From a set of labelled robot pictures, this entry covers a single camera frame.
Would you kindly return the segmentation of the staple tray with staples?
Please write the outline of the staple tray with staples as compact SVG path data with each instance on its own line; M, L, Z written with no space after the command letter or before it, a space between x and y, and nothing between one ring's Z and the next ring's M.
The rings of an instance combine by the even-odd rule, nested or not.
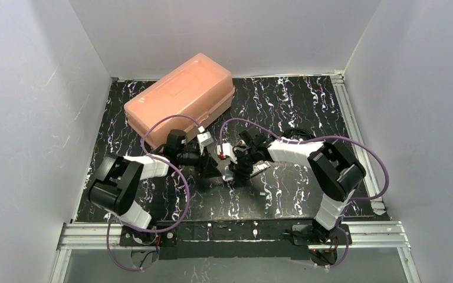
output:
M251 172L250 176L254 177L254 176L262 173L263 171L269 169L270 167L271 167L270 164L266 163L266 162L255 164L252 167L252 172Z

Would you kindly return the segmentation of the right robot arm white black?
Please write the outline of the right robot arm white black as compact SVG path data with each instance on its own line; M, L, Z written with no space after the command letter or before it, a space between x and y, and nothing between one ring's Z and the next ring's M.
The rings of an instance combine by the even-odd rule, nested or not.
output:
M293 163L310 168L323 192L320 207L311 225L294 231L295 237L325 243L341 223L340 218L366 171L355 155L340 141L304 142L264 134L241 134L241 144L218 147L221 158L228 158L223 180L249 179L258 162Z

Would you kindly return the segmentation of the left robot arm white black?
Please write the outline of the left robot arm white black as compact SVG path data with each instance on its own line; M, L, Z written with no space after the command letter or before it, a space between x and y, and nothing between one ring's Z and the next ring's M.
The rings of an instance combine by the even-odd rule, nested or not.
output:
M199 128L193 149L187 147L187 135L182 130L171 130L166 142L144 156L118 156L108 154L88 182L87 200L111 213L121 224L138 232L150 233L152 217L135 200L141 181L165 177L179 166L192 166L204 177L219 176L217 162L207 147L212 135Z

